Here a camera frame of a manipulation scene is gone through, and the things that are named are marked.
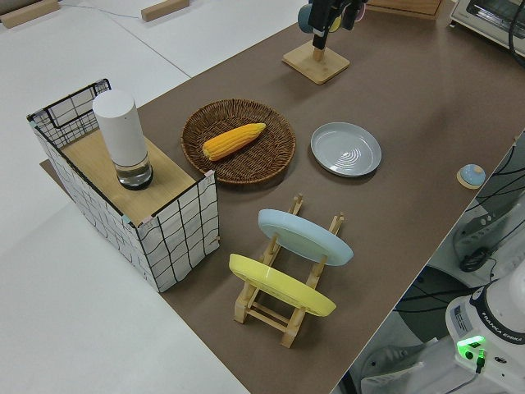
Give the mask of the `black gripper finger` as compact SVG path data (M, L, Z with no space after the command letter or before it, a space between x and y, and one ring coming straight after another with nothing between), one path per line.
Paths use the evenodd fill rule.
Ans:
M313 46L322 50L326 46L331 24L340 15L340 1L313 0L311 2L309 25L313 28Z
M351 0L342 13L342 27L351 31L355 23L363 19L365 11L366 1Z

